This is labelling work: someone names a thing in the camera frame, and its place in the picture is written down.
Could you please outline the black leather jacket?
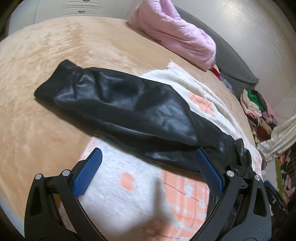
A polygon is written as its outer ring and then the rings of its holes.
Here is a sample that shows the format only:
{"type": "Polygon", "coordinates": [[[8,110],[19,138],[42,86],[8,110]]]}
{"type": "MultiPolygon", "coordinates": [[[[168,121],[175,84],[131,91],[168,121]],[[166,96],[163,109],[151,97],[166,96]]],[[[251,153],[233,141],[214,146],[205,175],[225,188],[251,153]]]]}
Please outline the black leather jacket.
{"type": "Polygon", "coordinates": [[[252,156],[243,140],[191,111],[168,84],[110,69],[81,68],[64,60],[34,96],[138,158],[198,172],[194,154],[201,148],[239,176],[253,174],[252,156]]]}

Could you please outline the dark rack with clothes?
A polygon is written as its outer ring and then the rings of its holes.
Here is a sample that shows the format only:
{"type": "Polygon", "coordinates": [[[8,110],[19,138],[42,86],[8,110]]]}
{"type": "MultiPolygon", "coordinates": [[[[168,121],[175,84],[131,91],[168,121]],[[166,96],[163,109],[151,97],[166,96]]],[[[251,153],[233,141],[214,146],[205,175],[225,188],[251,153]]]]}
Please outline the dark rack with clothes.
{"type": "Polygon", "coordinates": [[[289,202],[295,193],[295,145],[282,153],[280,163],[280,194],[289,202]]]}

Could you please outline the pile of folded clothes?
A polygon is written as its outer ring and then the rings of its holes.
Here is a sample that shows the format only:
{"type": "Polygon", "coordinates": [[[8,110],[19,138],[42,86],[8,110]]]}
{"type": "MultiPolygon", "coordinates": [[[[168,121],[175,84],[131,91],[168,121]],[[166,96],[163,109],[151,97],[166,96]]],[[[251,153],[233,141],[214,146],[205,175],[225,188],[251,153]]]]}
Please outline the pile of folded clothes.
{"type": "Polygon", "coordinates": [[[248,119],[255,144],[269,140],[278,122],[265,97],[255,89],[244,89],[239,101],[248,119]]]}

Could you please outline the clothes beside pink duvet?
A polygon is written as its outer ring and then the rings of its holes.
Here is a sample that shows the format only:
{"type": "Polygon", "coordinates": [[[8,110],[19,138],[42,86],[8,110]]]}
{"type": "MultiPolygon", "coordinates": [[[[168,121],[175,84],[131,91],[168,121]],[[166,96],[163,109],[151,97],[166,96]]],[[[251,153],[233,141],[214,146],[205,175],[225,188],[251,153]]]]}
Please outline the clothes beside pink duvet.
{"type": "Polygon", "coordinates": [[[219,72],[218,67],[213,66],[210,71],[226,86],[226,88],[234,94],[234,90],[232,85],[222,76],[219,72]]]}

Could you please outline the green ledge cover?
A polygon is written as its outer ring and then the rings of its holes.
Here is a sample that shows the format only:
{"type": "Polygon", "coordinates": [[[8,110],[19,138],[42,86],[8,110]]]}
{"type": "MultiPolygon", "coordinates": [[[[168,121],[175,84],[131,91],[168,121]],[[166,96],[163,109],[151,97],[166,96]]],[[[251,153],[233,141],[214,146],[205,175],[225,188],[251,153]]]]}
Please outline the green ledge cover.
{"type": "Polygon", "coordinates": [[[278,189],[280,196],[283,198],[284,197],[284,189],[283,189],[284,186],[283,186],[283,182],[282,182],[279,158],[275,159],[275,173],[276,173],[277,189],[278,189]]]}

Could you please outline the cream satin curtain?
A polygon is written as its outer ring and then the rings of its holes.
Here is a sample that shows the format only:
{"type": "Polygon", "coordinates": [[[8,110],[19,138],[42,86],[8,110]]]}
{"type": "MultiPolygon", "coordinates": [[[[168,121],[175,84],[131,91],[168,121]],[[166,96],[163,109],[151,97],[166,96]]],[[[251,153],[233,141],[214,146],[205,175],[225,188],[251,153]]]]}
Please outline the cream satin curtain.
{"type": "Polygon", "coordinates": [[[276,126],[270,139],[257,144],[256,148],[270,162],[287,151],[295,143],[295,114],[282,125],[276,126]]]}

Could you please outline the tan bed cover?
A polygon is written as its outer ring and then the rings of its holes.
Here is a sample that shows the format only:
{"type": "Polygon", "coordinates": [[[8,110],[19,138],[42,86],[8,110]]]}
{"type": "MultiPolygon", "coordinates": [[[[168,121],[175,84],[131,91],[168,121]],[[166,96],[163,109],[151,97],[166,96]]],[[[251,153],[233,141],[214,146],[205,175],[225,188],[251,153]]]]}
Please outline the tan bed cover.
{"type": "Polygon", "coordinates": [[[256,156],[251,130],[242,107],[233,94],[211,72],[204,72],[177,54],[131,28],[125,20],[70,16],[27,26],[1,42],[1,194],[19,218],[25,205],[34,173],[54,174],[72,165],[96,133],[102,133],[128,153],[147,161],[193,170],[190,158],[169,159],[169,151],[192,146],[187,135],[174,138],[160,132],[156,121],[94,106],[83,109],[104,121],[114,118],[129,127],[129,132],[106,128],[86,120],[78,107],[76,86],[83,73],[101,68],[122,74],[124,83],[112,81],[107,88],[89,85],[86,94],[110,93],[119,99],[140,99],[137,109],[157,109],[164,87],[141,78],[145,72],[166,69],[176,63],[193,80],[180,85],[191,110],[198,110],[192,96],[207,99],[217,111],[211,114],[209,130],[220,128],[223,135],[243,139],[256,156]]]}

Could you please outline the white orange patterned blanket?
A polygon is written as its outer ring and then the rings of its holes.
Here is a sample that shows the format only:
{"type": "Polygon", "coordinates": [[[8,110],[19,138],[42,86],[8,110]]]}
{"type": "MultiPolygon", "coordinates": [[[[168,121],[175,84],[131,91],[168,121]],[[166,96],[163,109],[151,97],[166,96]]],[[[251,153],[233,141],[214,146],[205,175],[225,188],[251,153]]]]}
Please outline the white orange patterned blanket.
{"type": "MultiPolygon", "coordinates": [[[[207,85],[174,62],[143,78],[170,85],[191,111],[209,120],[243,145],[260,174],[262,158],[231,113],[231,108],[207,85]]],[[[208,186],[199,174],[162,166],[138,158],[101,133],[77,140],[74,129],[65,130],[72,167],[98,147],[103,161],[86,193],[79,198],[96,227],[110,240],[189,240],[204,223],[210,205],[208,186]]]]}

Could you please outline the grey quilted headboard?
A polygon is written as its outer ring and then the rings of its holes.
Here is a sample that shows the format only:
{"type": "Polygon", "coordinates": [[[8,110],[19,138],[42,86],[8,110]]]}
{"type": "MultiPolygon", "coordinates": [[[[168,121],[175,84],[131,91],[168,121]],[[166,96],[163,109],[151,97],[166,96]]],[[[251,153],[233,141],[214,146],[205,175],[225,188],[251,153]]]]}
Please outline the grey quilted headboard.
{"type": "Polygon", "coordinates": [[[216,43],[216,65],[222,76],[232,85],[234,95],[239,98],[244,89],[255,88],[259,79],[255,77],[245,61],[218,33],[198,18],[176,7],[181,18],[204,30],[216,43]]]}

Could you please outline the white wardrobe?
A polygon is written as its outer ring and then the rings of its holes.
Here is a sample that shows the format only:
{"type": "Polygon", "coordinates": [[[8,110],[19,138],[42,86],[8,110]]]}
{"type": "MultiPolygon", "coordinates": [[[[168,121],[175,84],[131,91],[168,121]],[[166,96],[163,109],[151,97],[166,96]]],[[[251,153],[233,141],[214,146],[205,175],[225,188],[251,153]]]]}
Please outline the white wardrobe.
{"type": "Polygon", "coordinates": [[[14,24],[30,25],[63,16],[125,19],[141,1],[22,1],[10,16],[14,24]]]}

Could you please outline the pink rolled duvet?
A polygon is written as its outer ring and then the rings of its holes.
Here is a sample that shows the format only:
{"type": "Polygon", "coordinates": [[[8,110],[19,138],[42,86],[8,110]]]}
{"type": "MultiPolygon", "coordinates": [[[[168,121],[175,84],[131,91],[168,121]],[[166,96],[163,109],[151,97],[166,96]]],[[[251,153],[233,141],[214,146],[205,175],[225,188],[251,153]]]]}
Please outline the pink rolled duvet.
{"type": "Polygon", "coordinates": [[[142,1],[128,24],[203,71],[215,65],[214,40],[183,20],[171,1],[142,1]]]}

